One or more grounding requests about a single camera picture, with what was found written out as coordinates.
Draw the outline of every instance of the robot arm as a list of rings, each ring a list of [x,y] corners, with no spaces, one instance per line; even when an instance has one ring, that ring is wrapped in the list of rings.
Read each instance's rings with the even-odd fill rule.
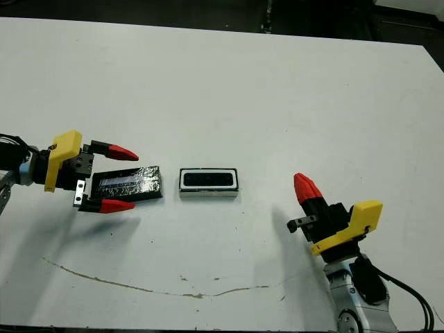
[[[53,144],[39,151],[20,137],[0,134],[0,170],[7,174],[0,179],[0,214],[10,198],[14,184],[44,185],[45,191],[56,188],[75,191],[73,206],[84,212],[111,213],[129,210],[134,204],[121,200],[91,200],[84,194],[86,179],[92,174],[94,154],[113,160],[137,161],[133,152],[114,144],[91,141],[80,147],[82,135],[69,131],[54,138]]]
[[[376,229],[382,204],[376,200],[354,205],[349,212],[342,203],[328,205],[314,182],[301,173],[294,176],[298,202],[306,217],[287,223],[290,232],[302,229],[312,241],[311,253],[326,263],[324,272],[336,305],[339,333],[395,333],[389,314],[389,292],[382,278],[416,297],[424,310],[425,332],[434,328],[427,301],[412,288],[374,267],[361,254],[358,242]]]

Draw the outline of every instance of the aluminum foil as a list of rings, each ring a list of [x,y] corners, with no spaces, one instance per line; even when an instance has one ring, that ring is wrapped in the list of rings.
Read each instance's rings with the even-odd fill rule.
[[[93,175],[91,197],[124,201],[146,200],[160,198],[161,187],[158,166],[100,172]]]

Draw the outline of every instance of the white table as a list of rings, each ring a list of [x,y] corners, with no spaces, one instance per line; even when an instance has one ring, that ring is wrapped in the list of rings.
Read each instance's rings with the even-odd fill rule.
[[[159,165],[164,196],[102,215],[14,187],[0,323],[334,330],[323,262],[286,228],[298,171],[330,203],[381,200],[362,250],[444,315],[443,87],[421,46],[0,19],[1,131],[122,145],[139,162],[94,171]],[[236,167],[239,196],[181,200],[181,167]],[[419,330],[420,306],[388,288],[397,326]]]

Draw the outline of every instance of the black cable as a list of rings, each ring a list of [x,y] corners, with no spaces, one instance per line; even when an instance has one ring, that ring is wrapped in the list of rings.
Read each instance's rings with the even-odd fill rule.
[[[12,135],[2,134],[0,133],[0,139],[7,141],[11,144],[18,144],[19,146],[24,147],[28,152],[36,153],[39,155],[39,150],[33,147],[28,146],[25,141],[21,139],[21,137],[15,137]]]
[[[393,276],[390,276],[389,274],[384,273],[383,271],[381,271],[377,267],[373,266],[373,264],[370,262],[370,260],[364,258],[364,256],[361,253],[358,254],[358,257],[360,259],[364,260],[364,262],[367,262],[368,265],[372,269],[374,269],[375,272],[381,278],[394,283],[396,286],[400,287],[401,289],[404,289],[405,291],[410,293],[414,298],[416,298],[418,300],[418,302],[421,304],[422,310],[424,311],[424,321],[425,321],[424,331],[428,332],[428,333],[433,332],[433,329],[435,326],[435,319],[434,319],[433,311],[432,311],[429,303],[423,298],[423,296],[420,293],[418,293],[415,289],[409,287],[405,283],[399,281],[398,279],[395,279]]]

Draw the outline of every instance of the red fingertip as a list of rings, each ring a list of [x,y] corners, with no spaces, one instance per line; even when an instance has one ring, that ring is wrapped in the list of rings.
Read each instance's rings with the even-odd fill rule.
[[[294,175],[293,180],[296,197],[298,198],[298,202],[300,204],[307,199],[322,198],[322,193],[319,191],[318,187],[316,187],[313,180],[306,177],[302,173],[297,173]]]
[[[112,158],[113,160],[119,161],[138,161],[139,156],[134,154],[132,151],[128,149],[117,146],[116,144],[112,144],[108,147],[108,153],[106,157]]]
[[[120,200],[102,199],[102,205],[100,207],[99,213],[107,214],[121,212],[123,210],[131,210],[134,207],[134,203],[127,203],[126,201]]]

